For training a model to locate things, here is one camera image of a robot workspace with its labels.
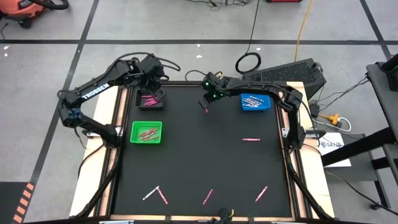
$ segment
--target orange striped tape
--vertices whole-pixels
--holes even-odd
[[[25,190],[22,193],[22,197],[19,200],[16,213],[14,215],[14,223],[22,223],[25,218],[27,207],[30,202],[30,198],[33,194],[35,186],[32,183],[27,183]]]

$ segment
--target black mat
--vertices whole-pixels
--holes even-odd
[[[12,223],[27,182],[0,182],[0,223]]]
[[[163,89],[162,111],[141,111],[131,103],[113,214],[214,216],[227,207],[236,216],[292,216],[273,102],[267,111],[248,112],[239,96],[223,98],[205,114],[198,104],[200,87]],[[162,142],[131,144],[133,121],[162,121]],[[168,205],[157,192],[142,200],[158,185]]]

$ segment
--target white paper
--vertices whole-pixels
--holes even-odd
[[[326,133],[319,139],[319,151],[322,155],[332,152],[344,146],[343,138],[340,133]],[[348,167],[351,166],[349,159],[330,164],[326,167]]]

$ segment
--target red equipment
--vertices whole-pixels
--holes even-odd
[[[69,7],[68,0],[55,4],[51,0],[0,0],[0,19],[18,21],[23,28],[32,25],[32,18],[41,15],[45,8],[64,10]]]

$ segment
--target pink marker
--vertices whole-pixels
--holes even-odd
[[[205,204],[206,204],[206,202],[207,202],[207,200],[209,199],[211,193],[213,193],[213,189],[211,189],[211,190],[209,191],[209,193],[207,194],[207,196],[206,196],[205,200],[203,201],[202,205],[205,205]]]
[[[244,138],[244,139],[242,139],[242,141],[260,141],[260,139],[248,139],[248,138]]]
[[[162,194],[162,191],[160,190],[160,188],[158,188],[158,189],[156,189],[156,190],[159,192],[159,194],[160,194],[160,196],[162,197],[164,203],[165,203],[166,205],[168,205],[169,203],[167,202],[166,198],[165,198],[164,195]]]
[[[263,193],[267,190],[267,188],[268,188],[268,186],[264,187],[264,189],[261,191],[261,193],[257,196],[257,198],[256,198],[256,200],[254,201],[254,203],[256,203],[256,202],[261,198],[261,196],[262,196]]]
[[[157,104],[158,102],[157,101],[152,101],[151,103],[149,103],[147,106],[152,106],[152,105],[155,105],[155,104]]]
[[[145,102],[145,103],[144,103],[144,106],[150,106],[150,105],[153,104],[153,103],[156,103],[156,101],[155,101],[155,100],[152,100],[152,101]]]

